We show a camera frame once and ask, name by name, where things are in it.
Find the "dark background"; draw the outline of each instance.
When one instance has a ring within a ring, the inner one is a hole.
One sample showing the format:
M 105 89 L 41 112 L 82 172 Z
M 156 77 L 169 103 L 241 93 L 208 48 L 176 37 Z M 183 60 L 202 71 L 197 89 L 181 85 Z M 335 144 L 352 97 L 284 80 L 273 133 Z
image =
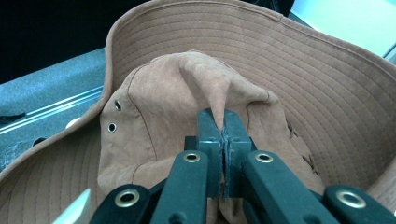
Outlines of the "dark background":
M 289 15 L 294 0 L 246 0 Z M 111 25 L 146 0 L 1 0 L 0 84 L 103 48 Z

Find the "bucket hat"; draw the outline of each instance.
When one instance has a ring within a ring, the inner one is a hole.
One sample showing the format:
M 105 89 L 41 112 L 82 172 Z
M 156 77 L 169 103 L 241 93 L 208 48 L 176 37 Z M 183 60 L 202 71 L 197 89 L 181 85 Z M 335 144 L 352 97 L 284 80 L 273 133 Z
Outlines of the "bucket hat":
M 166 178 L 198 111 L 235 111 L 260 149 L 321 193 L 348 184 L 396 209 L 396 68 L 373 53 L 234 0 L 155 0 L 106 41 L 103 94 L 67 130 L 0 173 L 0 218 L 47 223 L 87 188 Z M 243 223 L 237 200 L 208 222 Z

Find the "hat brim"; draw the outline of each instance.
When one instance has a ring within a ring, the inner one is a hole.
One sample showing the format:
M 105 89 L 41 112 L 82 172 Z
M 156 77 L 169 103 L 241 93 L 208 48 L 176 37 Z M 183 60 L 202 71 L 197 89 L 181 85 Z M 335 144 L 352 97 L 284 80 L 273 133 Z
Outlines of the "hat brim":
M 113 25 L 100 102 L 0 174 L 0 218 L 51 222 L 86 188 L 92 189 L 92 207 L 97 206 L 104 197 L 96 180 L 100 111 L 134 68 L 190 49 L 222 59 L 273 91 L 326 185 L 368 189 L 376 181 L 372 192 L 382 183 L 388 186 L 385 195 L 396 192 L 396 185 L 389 184 L 396 173 L 391 168 L 396 155 L 393 65 L 265 8 L 233 0 L 160 0 L 132 9 Z M 395 209 L 396 200 L 387 197 L 386 206 Z

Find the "grommet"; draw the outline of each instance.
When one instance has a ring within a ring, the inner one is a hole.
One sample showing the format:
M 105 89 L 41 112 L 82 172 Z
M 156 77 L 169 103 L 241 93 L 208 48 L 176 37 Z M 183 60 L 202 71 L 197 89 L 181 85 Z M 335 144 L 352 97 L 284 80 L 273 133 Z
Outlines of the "grommet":
M 201 157 L 198 154 L 195 153 L 189 153 L 184 155 L 183 159 L 187 162 L 196 162 L 201 159 Z
M 259 154 L 256 155 L 256 160 L 260 161 L 260 162 L 271 162 L 274 159 L 268 154 L 259 153 Z
M 130 207 L 139 202 L 140 194 L 135 189 L 125 189 L 117 194 L 115 204 L 118 207 Z
M 121 104 L 120 104 L 120 101 L 115 101 L 115 102 L 114 102 L 114 105 L 116 106 L 116 109 L 117 109 L 118 111 L 121 111 Z
M 349 207 L 363 208 L 366 206 L 366 201 L 361 196 L 348 190 L 338 190 L 335 196 L 341 203 Z
M 110 124 L 108 125 L 108 131 L 109 131 L 110 133 L 114 133 L 116 130 L 117 130 L 117 125 L 116 125 L 115 123 L 110 123 Z

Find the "brown hat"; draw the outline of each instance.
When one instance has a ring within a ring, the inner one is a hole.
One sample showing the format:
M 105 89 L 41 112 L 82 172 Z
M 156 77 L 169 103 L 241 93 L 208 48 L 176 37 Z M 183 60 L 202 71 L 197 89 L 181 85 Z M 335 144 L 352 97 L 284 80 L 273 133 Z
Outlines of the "brown hat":
M 316 192 L 349 184 L 394 211 L 395 101 L 395 66 L 275 12 L 148 2 L 110 30 L 100 101 L 0 174 L 0 218 L 51 222 L 86 188 L 95 208 L 119 185 L 153 186 L 207 107 L 220 129 L 224 109 L 237 112 L 258 148 Z M 237 202 L 209 203 L 209 217 L 243 221 Z

